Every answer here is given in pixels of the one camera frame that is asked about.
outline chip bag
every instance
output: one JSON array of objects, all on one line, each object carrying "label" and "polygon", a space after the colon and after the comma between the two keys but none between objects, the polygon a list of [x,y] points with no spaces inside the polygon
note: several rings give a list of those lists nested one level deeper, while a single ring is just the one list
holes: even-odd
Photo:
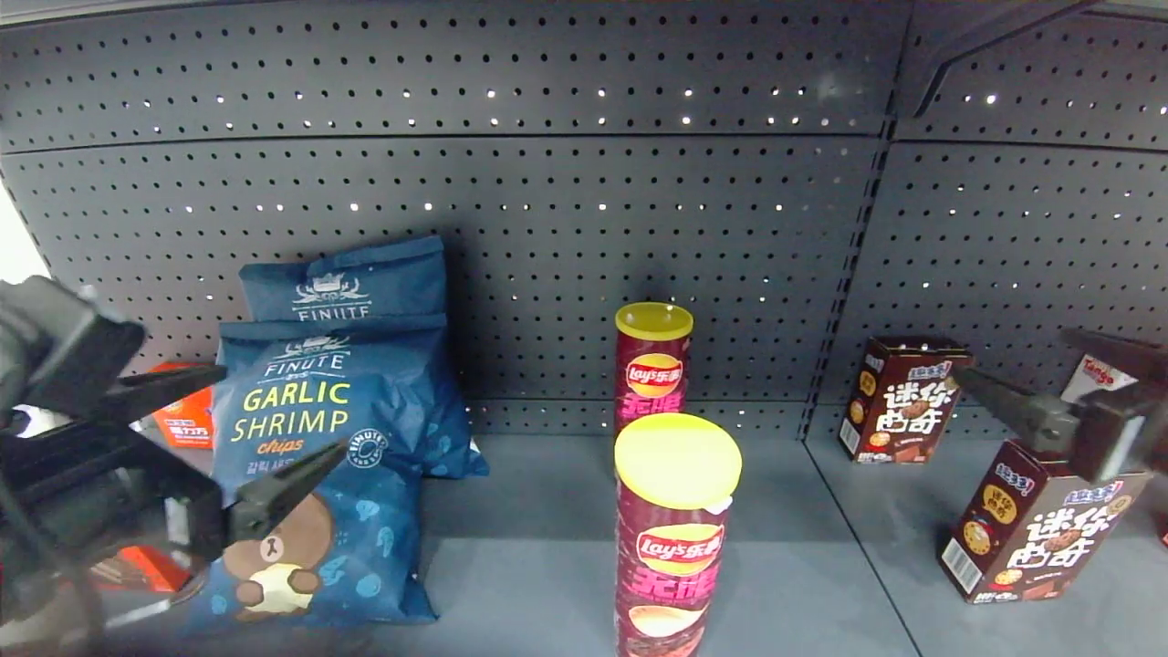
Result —
[{"label": "chip bag", "polygon": [[[328,438],[315,434],[304,441],[308,449]],[[215,450],[216,479],[227,490],[250,478],[239,475],[255,463],[251,450],[237,447],[227,443],[223,456]],[[416,570],[420,480],[417,464],[389,452],[371,468],[342,462],[270,534],[232,544],[179,593],[173,603],[189,608],[187,632],[259,621],[328,627],[433,621]]]},{"label": "chip bag", "polygon": [[311,263],[257,263],[239,270],[257,321],[320,321],[446,311],[442,238],[364,247]]},{"label": "chip bag", "polygon": [[228,547],[180,594],[193,631],[230,627],[225,617],[433,618],[415,570],[422,472],[486,469],[445,364],[444,327],[443,316],[221,326],[228,378],[213,392],[213,476],[229,496],[338,440],[348,452],[271,534]]},{"label": "chip bag", "polygon": [[308,451],[300,434],[324,433],[349,440],[354,465],[370,466],[390,451],[420,464],[424,475],[486,475],[447,361],[445,327],[442,314],[222,324],[220,361],[234,379],[238,366],[224,353],[237,354],[255,385],[216,388],[216,408],[243,409],[216,424],[216,449],[242,442],[256,445],[257,456],[296,457]]}]

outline gray shelf surface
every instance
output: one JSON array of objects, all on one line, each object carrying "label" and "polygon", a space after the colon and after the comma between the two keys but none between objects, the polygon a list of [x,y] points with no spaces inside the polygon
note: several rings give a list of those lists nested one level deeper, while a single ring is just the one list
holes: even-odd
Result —
[{"label": "gray shelf surface", "polygon": [[[745,461],[703,655],[904,656],[913,650],[823,480],[795,441]],[[121,655],[595,656],[612,652],[616,491],[603,436],[489,435],[493,472],[424,490],[426,627],[265,631],[176,643],[181,607],[123,632]],[[197,459],[204,455],[194,455]]]},{"label": "gray shelf surface", "polygon": [[938,565],[939,541],[1000,444],[947,440],[927,465],[882,466],[850,463],[839,441],[807,441],[922,656],[1162,655],[1168,551],[1155,539],[1150,510],[1168,509],[1163,478],[1063,597],[978,607],[961,600]]}]

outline lay's chip canister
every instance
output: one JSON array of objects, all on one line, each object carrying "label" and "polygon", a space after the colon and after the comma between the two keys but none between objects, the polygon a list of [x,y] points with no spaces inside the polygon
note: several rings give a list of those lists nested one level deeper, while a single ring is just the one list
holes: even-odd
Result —
[{"label": "lay's chip canister", "polygon": [[617,463],[617,657],[697,653],[717,587],[742,454],[681,413],[634,420]]},{"label": "lay's chip canister", "polygon": [[641,302],[617,311],[614,435],[654,413],[684,409],[694,317],[673,304]]}]

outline gray pegboard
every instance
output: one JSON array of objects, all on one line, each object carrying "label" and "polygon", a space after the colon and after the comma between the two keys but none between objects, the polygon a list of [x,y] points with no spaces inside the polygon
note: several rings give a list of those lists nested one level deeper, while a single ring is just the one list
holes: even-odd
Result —
[{"label": "gray pegboard", "polygon": [[877,140],[232,140],[11,154],[53,272],[210,359],[236,271],[442,234],[470,397],[609,399],[623,303],[697,318],[691,399],[808,397]]},{"label": "gray pegboard", "polygon": [[[477,434],[603,435],[612,437],[612,402],[577,400],[473,400]],[[736,438],[801,440],[799,402],[691,401],[686,413],[718,424]]]},{"label": "gray pegboard", "polygon": [[[929,55],[915,43],[908,67]],[[903,117],[896,137],[1164,150],[1166,53],[1164,22],[1058,19],[954,64],[925,113]]]},{"label": "gray pegboard", "polygon": [[909,8],[278,2],[13,26],[0,139],[875,134]]},{"label": "gray pegboard", "polygon": [[1168,155],[894,144],[827,365],[843,403],[874,333],[940,333],[980,365],[1057,392],[1083,326],[1163,341]]}]

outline cartoon bear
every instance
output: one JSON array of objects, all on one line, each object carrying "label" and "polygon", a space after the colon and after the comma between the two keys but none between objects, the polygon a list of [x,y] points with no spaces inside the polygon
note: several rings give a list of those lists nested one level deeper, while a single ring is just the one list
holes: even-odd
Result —
[{"label": "cartoon bear", "polygon": [[333,516],[317,493],[304,498],[262,540],[228,547],[223,566],[239,580],[235,597],[244,607],[236,620],[260,621],[307,611],[321,585],[314,569],[332,547]]}]

